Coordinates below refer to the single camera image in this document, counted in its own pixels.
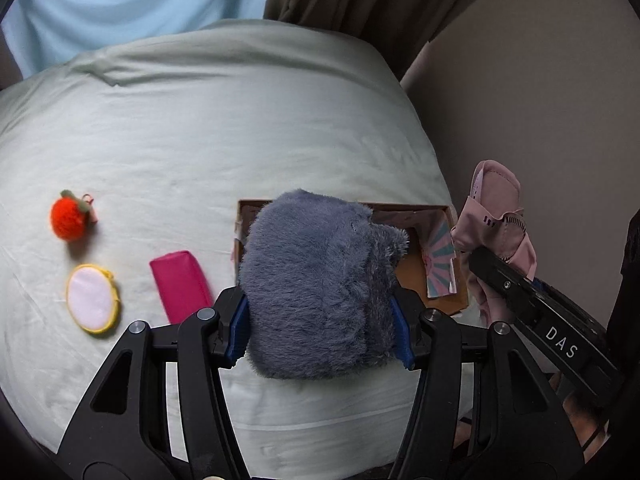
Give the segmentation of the person's right hand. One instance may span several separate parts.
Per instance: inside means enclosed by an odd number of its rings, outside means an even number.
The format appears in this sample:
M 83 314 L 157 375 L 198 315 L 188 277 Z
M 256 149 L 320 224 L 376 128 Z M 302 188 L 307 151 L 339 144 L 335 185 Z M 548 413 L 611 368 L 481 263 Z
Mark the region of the person's right hand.
M 572 424 L 588 463 L 608 440 L 608 422 L 599 422 L 590 412 L 591 405 L 561 372 L 550 377 L 550 386 L 562 401 L 563 408 Z

